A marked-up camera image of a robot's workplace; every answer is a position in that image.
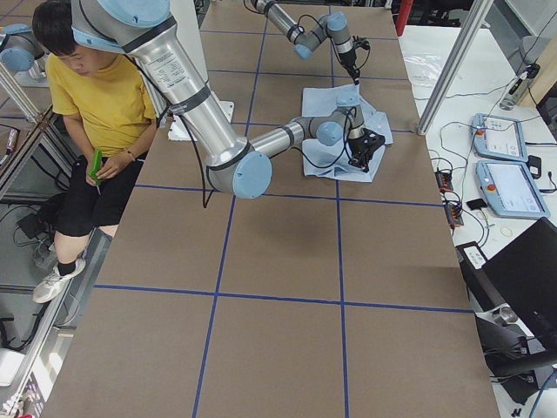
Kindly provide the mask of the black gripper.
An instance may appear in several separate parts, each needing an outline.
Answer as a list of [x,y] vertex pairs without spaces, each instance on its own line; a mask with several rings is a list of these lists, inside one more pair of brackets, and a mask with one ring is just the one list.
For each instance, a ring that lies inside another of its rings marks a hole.
[[347,52],[339,52],[339,62],[341,66],[346,70],[348,75],[351,77],[353,84],[359,84],[359,68],[356,67],[356,52],[354,49],[350,49]]
[[349,138],[347,141],[350,148],[350,162],[369,161],[369,138]]

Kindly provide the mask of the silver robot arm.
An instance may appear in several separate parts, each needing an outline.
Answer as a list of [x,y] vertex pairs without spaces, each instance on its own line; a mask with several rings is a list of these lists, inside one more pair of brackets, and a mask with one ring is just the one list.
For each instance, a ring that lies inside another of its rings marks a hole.
[[348,163],[368,172],[383,139],[365,127],[359,98],[341,95],[324,117],[298,117],[254,140],[238,136],[209,82],[178,41],[178,23],[167,1],[74,1],[76,42],[95,50],[135,58],[206,151],[205,177],[211,186],[241,199],[262,195],[272,180],[271,159],[309,138],[323,145],[344,142]]
[[357,50],[371,50],[366,38],[352,36],[346,15],[342,11],[319,18],[302,15],[294,20],[278,1],[244,1],[251,13],[264,16],[293,45],[297,56],[306,60],[324,43],[332,45],[333,55],[355,85],[360,81],[361,66],[357,64]]

